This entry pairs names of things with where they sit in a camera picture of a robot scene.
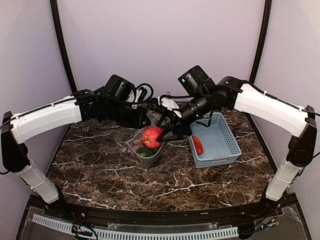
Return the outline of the red toy chili pepper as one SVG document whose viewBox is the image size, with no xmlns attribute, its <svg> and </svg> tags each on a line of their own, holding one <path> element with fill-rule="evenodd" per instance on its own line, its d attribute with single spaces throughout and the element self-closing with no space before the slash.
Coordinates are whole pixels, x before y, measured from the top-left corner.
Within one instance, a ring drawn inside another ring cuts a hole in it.
<svg viewBox="0 0 320 240">
<path fill-rule="evenodd" d="M 204 148 L 203 148 L 203 145 L 202 145 L 200 139 L 197 136 L 193 135 L 192 136 L 192 141 L 193 141 L 196 153 L 198 155 L 202 155 L 204 153 Z"/>
</svg>

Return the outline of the clear dotted zip top bag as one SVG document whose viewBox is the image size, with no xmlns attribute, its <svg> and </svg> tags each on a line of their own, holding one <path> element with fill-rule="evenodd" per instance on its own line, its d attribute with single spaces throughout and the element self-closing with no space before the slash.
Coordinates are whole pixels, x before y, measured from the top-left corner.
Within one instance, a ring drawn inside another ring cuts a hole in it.
<svg viewBox="0 0 320 240">
<path fill-rule="evenodd" d="M 134 129 L 132 136 L 125 139 L 119 148 L 119 154 L 123 159 L 132 161 L 143 169 L 151 167 L 163 154 L 167 145 L 166 143 L 162 143 L 161 146 L 157 148 L 148 148 L 144 144 L 142 140 L 144 131 L 147 128 L 155 127 L 160 120 L 160 115 L 158 113 L 150 112 L 147 116 L 151 120 L 151 125 L 141 129 Z"/>
</svg>

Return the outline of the green toy lime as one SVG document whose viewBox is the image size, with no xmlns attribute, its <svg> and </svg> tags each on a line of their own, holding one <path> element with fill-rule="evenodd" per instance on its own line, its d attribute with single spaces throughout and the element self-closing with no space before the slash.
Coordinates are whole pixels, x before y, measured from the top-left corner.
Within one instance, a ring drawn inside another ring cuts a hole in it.
<svg viewBox="0 0 320 240">
<path fill-rule="evenodd" d="M 136 154 L 143 158 L 152 157 L 154 155 L 153 152 L 146 147 L 140 147 L 137 149 Z"/>
</svg>

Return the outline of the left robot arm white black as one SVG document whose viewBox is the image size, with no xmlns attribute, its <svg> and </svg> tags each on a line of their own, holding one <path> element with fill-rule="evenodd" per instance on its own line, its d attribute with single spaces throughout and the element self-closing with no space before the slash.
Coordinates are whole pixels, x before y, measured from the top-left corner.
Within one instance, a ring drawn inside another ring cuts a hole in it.
<svg viewBox="0 0 320 240">
<path fill-rule="evenodd" d="M 113 121 L 129 129 L 150 125 L 146 108 L 139 103 L 109 95 L 104 88 L 81 90 L 61 100 L 22 113 L 8 111 L 0 127 L 2 164 L 7 173 L 20 177 L 60 218 L 67 218 L 70 206 L 61 198 L 55 184 L 30 158 L 26 143 L 55 129 L 88 120 Z"/>
</svg>

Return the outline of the green toy cucumber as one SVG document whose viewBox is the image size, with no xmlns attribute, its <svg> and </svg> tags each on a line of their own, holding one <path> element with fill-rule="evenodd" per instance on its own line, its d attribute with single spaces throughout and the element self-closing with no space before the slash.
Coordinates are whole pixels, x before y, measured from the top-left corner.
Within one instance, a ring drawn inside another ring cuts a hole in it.
<svg viewBox="0 0 320 240">
<path fill-rule="evenodd" d="M 159 150 L 160 150 L 160 147 L 152 148 L 152 149 L 151 149 L 151 151 L 153 152 L 153 154 L 156 154 Z"/>
</svg>

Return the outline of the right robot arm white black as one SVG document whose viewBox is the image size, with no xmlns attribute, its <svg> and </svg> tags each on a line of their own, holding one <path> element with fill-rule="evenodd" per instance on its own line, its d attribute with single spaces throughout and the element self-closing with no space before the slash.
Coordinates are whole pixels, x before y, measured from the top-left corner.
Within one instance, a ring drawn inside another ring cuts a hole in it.
<svg viewBox="0 0 320 240">
<path fill-rule="evenodd" d="M 222 107 L 257 116 L 291 134 L 287 155 L 266 188 L 266 198 L 255 205 L 255 213 L 266 217 L 274 210 L 274 201 L 283 196 L 316 157 L 317 113 L 311 106 L 294 105 L 258 89 L 249 81 L 231 76 L 215 84 L 209 77 L 195 77 L 188 73 L 180 77 L 179 82 L 193 99 L 178 110 L 178 115 L 171 117 L 156 139 L 159 143 L 189 136 L 188 128 L 193 122 Z"/>
</svg>

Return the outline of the red round toy fruit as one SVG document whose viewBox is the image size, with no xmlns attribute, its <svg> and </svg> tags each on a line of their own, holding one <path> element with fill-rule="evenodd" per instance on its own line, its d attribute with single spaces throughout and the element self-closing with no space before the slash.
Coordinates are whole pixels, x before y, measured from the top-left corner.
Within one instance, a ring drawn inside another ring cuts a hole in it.
<svg viewBox="0 0 320 240">
<path fill-rule="evenodd" d="M 162 132 L 163 130 L 160 127 L 149 127 L 142 133 L 141 140 L 149 149 L 156 149 L 161 146 L 157 139 Z"/>
</svg>

